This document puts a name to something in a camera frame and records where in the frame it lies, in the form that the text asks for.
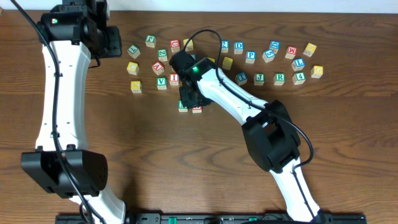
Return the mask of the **red E block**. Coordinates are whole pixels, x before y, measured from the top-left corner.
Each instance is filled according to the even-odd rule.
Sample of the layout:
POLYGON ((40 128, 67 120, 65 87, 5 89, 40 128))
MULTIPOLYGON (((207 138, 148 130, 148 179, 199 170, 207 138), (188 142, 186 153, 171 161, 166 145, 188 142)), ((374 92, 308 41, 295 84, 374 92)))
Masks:
POLYGON ((197 106, 192 108, 192 113, 201 113, 203 110, 202 106, 197 106))

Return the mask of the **green N block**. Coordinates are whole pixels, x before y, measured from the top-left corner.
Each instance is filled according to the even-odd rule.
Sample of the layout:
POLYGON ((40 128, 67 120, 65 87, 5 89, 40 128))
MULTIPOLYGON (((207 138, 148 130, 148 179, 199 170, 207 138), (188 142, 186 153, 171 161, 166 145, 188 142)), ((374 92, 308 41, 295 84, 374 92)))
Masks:
POLYGON ((181 100, 178 101, 178 111, 181 113, 188 111, 188 108, 182 104, 181 100))

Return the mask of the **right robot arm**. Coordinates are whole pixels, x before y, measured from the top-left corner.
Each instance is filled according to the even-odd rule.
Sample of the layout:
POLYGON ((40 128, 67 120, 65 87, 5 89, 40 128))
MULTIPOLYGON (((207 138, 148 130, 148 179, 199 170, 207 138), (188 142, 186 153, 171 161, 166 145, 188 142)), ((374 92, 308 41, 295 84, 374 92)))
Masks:
POLYGON ((278 100, 268 103, 232 82, 216 63, 196 61, 181 50, 171 57, 177 72, 181 105, 192 109, 214 102, 241 125, 248 153, 264 171, 270 172, 285 200, 287 213, 297 222, 321 223, 325 217, 303 177, 300 141, 308 140, 278 100))

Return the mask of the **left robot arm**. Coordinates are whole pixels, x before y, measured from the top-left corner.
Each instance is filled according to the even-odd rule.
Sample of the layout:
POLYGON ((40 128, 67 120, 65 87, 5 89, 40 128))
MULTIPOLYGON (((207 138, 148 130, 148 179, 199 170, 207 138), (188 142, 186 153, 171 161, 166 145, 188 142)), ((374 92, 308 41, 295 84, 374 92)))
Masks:
POLYGON ((57 223, 124 223, 126 204, 108 185, 104 155, 90 151, 85 131, 85 87, 91 62, 121 56, 119 29, 107 24, 106 1, 64 0, 33 22, 45 62, 44 110, 23 171, 47 193, 80 207, 57 223))

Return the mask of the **red I block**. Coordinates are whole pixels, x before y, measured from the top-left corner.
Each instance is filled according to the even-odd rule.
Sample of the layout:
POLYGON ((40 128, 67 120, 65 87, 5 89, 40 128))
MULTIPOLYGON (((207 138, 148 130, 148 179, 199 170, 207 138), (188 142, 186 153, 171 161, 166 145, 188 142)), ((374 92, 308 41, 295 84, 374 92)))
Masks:
POLYGON ((169 83, 171 86, 179 86, 180 84, 179 76, 176 73, 171 73, 169 75, 169 83))

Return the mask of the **green V block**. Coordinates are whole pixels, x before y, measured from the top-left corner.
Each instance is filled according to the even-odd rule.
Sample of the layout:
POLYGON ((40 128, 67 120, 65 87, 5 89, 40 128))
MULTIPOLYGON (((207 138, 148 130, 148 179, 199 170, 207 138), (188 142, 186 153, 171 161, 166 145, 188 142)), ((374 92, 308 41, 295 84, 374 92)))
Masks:
POLYGON ((156 85, 158 90, 166 90, 167 89, 167 79, 165 77, 157 77, 156 85))

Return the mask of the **red A block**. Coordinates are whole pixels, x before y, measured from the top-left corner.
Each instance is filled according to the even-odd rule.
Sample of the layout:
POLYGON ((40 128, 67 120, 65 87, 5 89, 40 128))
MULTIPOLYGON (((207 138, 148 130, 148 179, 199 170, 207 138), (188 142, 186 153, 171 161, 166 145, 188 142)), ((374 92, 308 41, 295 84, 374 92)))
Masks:
POLYGON ((157 61, 152 65, 152 70, 156 75, 161 75, 164 73, 164 65, 160 61, 157 61))

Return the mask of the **yellow O block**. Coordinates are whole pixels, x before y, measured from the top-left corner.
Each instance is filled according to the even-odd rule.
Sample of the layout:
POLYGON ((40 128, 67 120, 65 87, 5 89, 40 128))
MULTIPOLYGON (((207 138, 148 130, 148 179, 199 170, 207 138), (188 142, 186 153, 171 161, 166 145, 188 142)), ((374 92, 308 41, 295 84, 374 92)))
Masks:
POLYGON ((233 64, 233 59, 229 57, 225 57, 222 63, 222 69, 231 70, 233 64))

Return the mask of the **yellow block top row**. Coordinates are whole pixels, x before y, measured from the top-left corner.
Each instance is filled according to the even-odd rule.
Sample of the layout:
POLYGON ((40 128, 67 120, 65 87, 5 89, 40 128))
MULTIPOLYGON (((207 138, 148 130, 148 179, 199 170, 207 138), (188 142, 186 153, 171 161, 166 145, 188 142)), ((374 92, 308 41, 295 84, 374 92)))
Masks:
POLYGON ((194 49, 194 44, 192 39, 183 39, 183 46, 186 52, 192 51, 194 49))

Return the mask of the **green Z block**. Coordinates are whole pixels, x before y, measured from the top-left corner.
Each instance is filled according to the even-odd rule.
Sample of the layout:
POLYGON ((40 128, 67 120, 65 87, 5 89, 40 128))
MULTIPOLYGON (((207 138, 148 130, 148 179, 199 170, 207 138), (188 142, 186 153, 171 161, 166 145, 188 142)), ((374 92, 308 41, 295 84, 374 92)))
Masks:
POLYGON ((168 60, 168 54, 166 49, 159 49, 157 51, 157 55, 160 62, 166 62, 168 60))

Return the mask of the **blue T block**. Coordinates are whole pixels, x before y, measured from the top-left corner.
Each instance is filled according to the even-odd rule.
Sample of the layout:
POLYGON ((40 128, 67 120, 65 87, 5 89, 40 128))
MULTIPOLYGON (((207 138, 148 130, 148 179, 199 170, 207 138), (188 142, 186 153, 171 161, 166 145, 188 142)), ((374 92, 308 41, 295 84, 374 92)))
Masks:
POLYGON ((235 80, 238 85, 243 85, 248 81, 248 76, 245 72, 240 72, 235 76, 235 80))

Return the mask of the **yellow K block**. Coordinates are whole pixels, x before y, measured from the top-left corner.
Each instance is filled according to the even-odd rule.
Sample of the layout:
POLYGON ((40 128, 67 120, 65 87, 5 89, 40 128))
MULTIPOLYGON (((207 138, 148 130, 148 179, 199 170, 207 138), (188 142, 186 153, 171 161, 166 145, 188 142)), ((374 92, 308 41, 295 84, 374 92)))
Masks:
POLYGON ((142 93, 142 83, 139 80, 131 81, 131 91, 133 93, 142 93))

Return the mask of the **blue 2 block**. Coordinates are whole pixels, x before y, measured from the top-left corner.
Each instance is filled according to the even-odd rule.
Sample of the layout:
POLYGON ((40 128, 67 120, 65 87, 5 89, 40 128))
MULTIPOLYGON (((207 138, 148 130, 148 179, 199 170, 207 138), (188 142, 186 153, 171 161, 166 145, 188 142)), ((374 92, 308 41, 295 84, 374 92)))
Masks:
POLYGON ((223 40, 221 42, 221 53, 228 53, 229 51, 229 41, 223 40))

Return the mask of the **yellow C block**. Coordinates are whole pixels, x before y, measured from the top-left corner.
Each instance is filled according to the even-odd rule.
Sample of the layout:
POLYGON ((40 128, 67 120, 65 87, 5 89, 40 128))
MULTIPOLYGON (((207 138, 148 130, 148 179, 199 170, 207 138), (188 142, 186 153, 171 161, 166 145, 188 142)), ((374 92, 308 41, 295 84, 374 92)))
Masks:
POLYGON ((129 62, 126 70, 131 75, 137 75, 139 72, 139 64, 135 62, 129 62))

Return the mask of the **blue d block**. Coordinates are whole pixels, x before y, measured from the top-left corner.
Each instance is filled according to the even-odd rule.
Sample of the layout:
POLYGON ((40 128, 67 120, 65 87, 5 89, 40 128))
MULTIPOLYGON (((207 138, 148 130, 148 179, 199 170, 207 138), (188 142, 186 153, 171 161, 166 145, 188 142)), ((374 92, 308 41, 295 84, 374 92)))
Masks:
POLYGON ((244 50, 243 42, 235 42, 234 43, 234 54, 242 54, 244 50))
POLYGON ((272 40, 270 42, 269 49, 272 50, 276 54, 280 49, 280 42, 276 41, 276 40, 272 40))

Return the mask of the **blue P block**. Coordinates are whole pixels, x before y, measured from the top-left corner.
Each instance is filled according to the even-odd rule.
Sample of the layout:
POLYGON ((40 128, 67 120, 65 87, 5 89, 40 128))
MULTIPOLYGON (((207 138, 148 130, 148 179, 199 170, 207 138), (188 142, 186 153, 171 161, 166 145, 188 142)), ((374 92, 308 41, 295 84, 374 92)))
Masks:
POLYGON ((256 52, 252 50, 248 50, 246 52, 245 63, 253 64, 256 61, 256 52))

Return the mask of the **green L block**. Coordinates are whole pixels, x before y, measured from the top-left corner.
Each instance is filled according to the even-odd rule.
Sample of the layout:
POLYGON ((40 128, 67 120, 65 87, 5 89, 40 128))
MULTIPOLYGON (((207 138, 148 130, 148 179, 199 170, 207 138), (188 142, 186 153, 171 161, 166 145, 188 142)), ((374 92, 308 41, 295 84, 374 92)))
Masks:
POLYGON ((128 48, 127 52, 132 58, 138 58, 138 56, 140 56, 141 54, 139 47, 137 47, 136 45, 131 45, 128 48))

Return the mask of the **blue 5 block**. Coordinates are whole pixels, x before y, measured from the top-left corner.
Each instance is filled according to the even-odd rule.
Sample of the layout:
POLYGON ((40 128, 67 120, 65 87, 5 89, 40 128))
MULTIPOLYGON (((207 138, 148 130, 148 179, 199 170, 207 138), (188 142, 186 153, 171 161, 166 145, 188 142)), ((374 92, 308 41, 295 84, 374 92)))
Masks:
POLYGON ((265 50, 263 55, 262 55, 263 60, 265 61, 265 63, 271 62, 274 60, 275 58, 275 53, 273 50, 269 49, 269 50, 265 50))

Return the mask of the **green R block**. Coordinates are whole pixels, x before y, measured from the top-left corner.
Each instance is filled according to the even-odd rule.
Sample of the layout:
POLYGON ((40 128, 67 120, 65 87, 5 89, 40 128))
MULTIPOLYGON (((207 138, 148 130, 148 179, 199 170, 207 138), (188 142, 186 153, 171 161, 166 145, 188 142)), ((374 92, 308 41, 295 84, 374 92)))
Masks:
POLYGON ((285 74, 284 73, 276 73, 274 75, 274 85, 281 86, 285 82, 285 74))

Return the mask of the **blue D block right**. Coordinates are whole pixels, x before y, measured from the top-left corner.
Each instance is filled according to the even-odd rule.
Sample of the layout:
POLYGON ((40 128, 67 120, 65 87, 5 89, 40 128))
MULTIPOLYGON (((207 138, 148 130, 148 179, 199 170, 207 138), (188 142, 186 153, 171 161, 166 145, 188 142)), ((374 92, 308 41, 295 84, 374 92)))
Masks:
POLYGON ((272 40, 270 42, 269 49, 272 50, 276 54, 280 49, 280 42, 276 41, 276 40, 272 40))

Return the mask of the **green 4 block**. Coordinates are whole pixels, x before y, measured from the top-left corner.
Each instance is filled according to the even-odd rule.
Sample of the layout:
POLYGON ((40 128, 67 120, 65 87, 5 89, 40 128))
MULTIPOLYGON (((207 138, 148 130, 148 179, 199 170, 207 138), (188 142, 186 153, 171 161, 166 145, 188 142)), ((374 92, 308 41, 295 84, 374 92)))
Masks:
POLYGON ((303 84, 306 81, 306 76, 303 72, 294 73, 292 77, 294 85, 303 84))

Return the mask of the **red M block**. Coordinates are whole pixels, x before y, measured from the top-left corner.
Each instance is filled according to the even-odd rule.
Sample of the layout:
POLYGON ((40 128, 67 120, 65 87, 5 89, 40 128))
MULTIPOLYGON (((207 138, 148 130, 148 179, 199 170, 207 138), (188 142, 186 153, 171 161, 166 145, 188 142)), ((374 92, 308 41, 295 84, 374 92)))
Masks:
POLYGON ((297 54, 297 48, 293 46, 288 46, 285 53, 285 58, 294 59, 296 54, 297 54))

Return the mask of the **blue L block right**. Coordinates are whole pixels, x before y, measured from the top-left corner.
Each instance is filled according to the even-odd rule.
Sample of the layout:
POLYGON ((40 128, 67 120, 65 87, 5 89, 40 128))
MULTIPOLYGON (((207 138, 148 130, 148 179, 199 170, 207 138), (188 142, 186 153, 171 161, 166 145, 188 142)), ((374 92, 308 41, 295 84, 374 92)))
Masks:
POLYGON ((303 60, 303 58, 296 58, 292 62, 292 69, 295 72, 302 70, 304 66, 305 66, 305 61, 303 60))

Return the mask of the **yellow block far right top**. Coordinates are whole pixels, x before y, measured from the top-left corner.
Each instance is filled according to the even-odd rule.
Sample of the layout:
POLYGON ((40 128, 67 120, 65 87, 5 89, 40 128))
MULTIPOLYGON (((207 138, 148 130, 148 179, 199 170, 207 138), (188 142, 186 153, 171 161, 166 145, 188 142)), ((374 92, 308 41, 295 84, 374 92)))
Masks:
POLYGON ((308 43, 305 50, 303 51, 303 54, 305 56, 311 57, 315 53, 316 49, 317 46, 315 44, 308 43))

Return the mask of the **yellow G block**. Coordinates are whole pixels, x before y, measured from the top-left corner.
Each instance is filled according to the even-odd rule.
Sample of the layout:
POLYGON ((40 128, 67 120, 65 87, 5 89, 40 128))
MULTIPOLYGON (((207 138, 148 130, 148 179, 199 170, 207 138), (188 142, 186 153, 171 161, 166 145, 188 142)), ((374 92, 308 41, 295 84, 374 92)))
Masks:
POLYGON ((311 77, 312 78, 320 78, 323 75, 323 66, 314 65, 311 69, 311 77))

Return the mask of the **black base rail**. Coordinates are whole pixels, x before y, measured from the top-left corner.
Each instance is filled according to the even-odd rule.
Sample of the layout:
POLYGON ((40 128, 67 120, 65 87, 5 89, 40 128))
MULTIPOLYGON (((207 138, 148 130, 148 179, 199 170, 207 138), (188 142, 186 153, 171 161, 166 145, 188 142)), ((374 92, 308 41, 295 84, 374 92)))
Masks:
MULTIPOLYGON (((364 215, 321 214, 314 223, 324 224, 367 224, 364 215)), ((159 213, 137 213, 128 215, 128 224, 242 224, 242 223, 295 223, 287 214, 267 213, 264 215, 161 215, 159 213)))

